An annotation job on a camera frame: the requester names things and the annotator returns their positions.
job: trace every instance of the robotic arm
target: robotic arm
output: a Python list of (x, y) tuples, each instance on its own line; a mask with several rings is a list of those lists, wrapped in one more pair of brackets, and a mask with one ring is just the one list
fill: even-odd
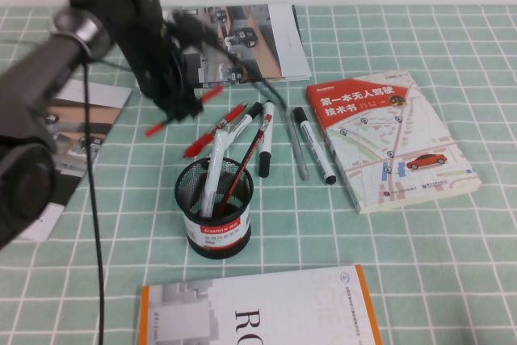
[(167, 25), (159, 0), (69, 0), (53, 24), (48, 40), (0, 77), (0, 112), (10, 118), (0, 120), (0, 248), (41, 214), (53, 193), (56, 144), (44, 115), (80, 64), (118, 44), (142, 93), (168, 120), (203, 111), (183, 77), (182, 58), (184, 48), (200, 41), (195, 32)]

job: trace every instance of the black mesh pen holder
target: black mesh pen holder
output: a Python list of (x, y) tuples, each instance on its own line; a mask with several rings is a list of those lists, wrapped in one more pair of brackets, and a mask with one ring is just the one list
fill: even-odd
[[(203, 158), (187, 166), (179, 175), (174, 189), (178, 206), (183, 211), (187, 239), (192, 249), (209, 259), (226, 259), (239, 253), (251, 236), (250, 202), (253, 196), (253, 180), (244, 170), (239, 183), (229, 198), (225, 212), (220, 218), (200, 215), (201, 200), (207, 179), (209, 158)], [(224, 158), (213, 215), (239, 169), (239, 163)]]

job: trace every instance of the marker cap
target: marker cap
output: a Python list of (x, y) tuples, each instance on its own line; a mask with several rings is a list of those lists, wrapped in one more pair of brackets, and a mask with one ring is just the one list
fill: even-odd
[(267, 178), (269, 176), (271, 154), (264, 151), (263, 153), (260, 153), (258, 157), (260, 158), (260, 161), (258, 162), (258, 176)]
[(294, 119), (298, 124), (303, 123), (304, 121), (307, 121), (307, 115), (305, 114), (304, 108), (302, 107), (296, 107), (292, 111), (294, 114)]
[(335, 175), (331, 175), (330, 177), (326, 177), (325, 178), (325, 182), (328, 185), (334, 185), (336, 183), (336, 176)]
[(253, 107), (251, 107), (248, 112), (246, 112), (247, 115), (251, 116), (251, 119), (254, 119), (259, 113), (262, 113), (262, 110), (264, 109), (264, 106), (257, 102), (253, 104)]

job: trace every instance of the table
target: table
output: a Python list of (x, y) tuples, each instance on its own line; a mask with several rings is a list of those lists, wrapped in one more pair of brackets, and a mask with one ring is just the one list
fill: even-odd
[[(162, 113), (134, 90), (96, 161), (106, 343), (133, 342), (143, 284), (362, 263), (386, 344), (517, 343), (517, 6), (298, 6), (313, 79), (277, 82), (291, 106), (305, 86), (409, 69), (481, 176), (472, 195), (367, 216), (342, 183), (293, 165), (274, 127), (271, 177), (250, 171), (252, 238), (224, 261), (198, 256), (184, 236), (174, 184), (186, 146), (230, 106), (259, 98), (234, 86), (206, 112), (152, 139)], [(0, 40), (41, 40), (50, 9), (0, 9)], [(30, 50), (0, 43), (0, 71)], [(124, 64), (120, 52), (110, 59)], [(91, 81), (135, 86), (94, 65)], [(254, 131), (229, 151), (240, 160)], [(51, 238), (0, 251), (0, 343), (92, 344), (98, 325), (95, 247), (86, 182)]]

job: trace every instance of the book cover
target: book cover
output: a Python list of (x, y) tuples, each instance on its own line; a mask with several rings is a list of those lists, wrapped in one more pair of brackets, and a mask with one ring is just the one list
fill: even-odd
[(381, 345), (360, 265), (145, 286), (140, 345)]
[[(263, 78), (309, 79), (311, 71), (301, 44), (293, 7), (288, 4), (212, 6), (185, 9), (213, 29), (219, 44)], [(187, 80), (192, 85), (249, 82), (224, 53), (203, 44), (185, 51)]]
[[(124, 107), (131, 89), (90, 82), (91, 156), (95, 160), (107, 134)], [(70, 80), (45, 117), (47, 130), (57, 144), (56, 190), (40, 218), (20, 234), (22, 238), (45, 241), (65, 210), (75, 189), (86, 173), (84, 134), (84, 90), (82, 81)]]
[(307, 87), (359, 213), (477, 190), (481, 180), (406, 71)]

